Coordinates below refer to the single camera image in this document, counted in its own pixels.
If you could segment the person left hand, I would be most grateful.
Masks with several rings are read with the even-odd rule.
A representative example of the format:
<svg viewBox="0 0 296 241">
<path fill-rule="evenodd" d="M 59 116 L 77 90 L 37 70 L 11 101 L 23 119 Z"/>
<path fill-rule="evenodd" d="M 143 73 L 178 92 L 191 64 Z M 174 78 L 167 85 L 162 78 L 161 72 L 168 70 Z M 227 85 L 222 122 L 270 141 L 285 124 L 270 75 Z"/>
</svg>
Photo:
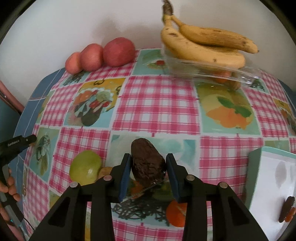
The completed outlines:
<svg viewBox="0 0 296 241">
<path fill-rule="evenodd" d="M 7 185 L 5 185 L 1 182 L 1 192 L 10 194 L 16 200 L 16 202 L 19 202 L 21 197 L 17 193 L 15 180 L 14 180 L 13 176 L 11 175 L 12 170 L 10 168 L 9 168 L 9 173 L 10 173 L 10 176 L 9 176 L 8 180 L 6 181 Z M 9 222 L 11 220 L 9 214 L 7 213 L 7 211 L 5 210 L 5 208 L 3 207 L 2 204 L 1 204 L 1 216 L 3 217 L 3 219 L 6 222 Z"/>
</svg>

